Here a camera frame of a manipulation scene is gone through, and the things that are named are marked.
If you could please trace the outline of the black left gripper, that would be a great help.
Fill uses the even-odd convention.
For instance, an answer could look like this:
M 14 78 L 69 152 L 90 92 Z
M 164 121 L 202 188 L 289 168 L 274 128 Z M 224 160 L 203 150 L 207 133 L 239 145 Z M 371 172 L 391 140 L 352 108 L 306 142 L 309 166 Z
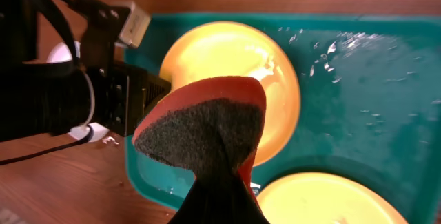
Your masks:
M 125 63 L 107 76 L 96 69 L 60 77 L 1 75 L 1 140 L 65 134 L 86 121 L 130 136 L 171 90 L 170 82 Z

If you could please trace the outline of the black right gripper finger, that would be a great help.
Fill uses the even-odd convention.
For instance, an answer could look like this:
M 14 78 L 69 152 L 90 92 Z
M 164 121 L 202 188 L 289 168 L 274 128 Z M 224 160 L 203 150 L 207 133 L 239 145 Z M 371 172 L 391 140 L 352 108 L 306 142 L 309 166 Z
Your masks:
M 170 223 L 269 223 L 250 188 L 250 170 L 193 170 L 193 173 L 194 184 Z

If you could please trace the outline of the orange green scrub sponge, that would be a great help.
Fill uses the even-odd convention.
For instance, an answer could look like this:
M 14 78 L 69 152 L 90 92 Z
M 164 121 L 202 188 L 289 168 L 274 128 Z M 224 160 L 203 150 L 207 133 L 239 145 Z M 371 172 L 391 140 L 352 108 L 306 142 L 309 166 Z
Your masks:
M 136 128 L 136 150 L 186 170 L 236 172 L 256 151 L 266 96 L 252 77 L 213 77 L 162 99 Z

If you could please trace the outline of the yellow plate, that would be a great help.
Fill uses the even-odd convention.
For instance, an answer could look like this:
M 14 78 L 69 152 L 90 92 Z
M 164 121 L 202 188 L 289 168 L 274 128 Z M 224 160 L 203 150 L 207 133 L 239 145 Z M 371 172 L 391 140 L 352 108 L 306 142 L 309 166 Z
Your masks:
M 274 158 L 288 144 L 300 116 L 300 86 L 288 56 L 265 33 L 242 23 L 217 21 L 181 36 L 167 51 L 159 76 L 176 90 L 201 79 L 244 76 L 266 94 L 265 127 L 255 165 Z
M 349 179 L 321 172 L 275 180 L 257 196 L 270 223 L 405 224 L 390 203 Z

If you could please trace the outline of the light blue plate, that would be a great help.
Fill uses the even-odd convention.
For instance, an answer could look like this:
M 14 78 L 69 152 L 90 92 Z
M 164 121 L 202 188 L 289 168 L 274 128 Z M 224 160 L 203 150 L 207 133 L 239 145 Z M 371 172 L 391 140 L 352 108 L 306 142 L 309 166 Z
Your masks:
M 72 60 L 72 55 L 64 43 L 58 43 L 49 53 L 48 63 L 64 63 Z

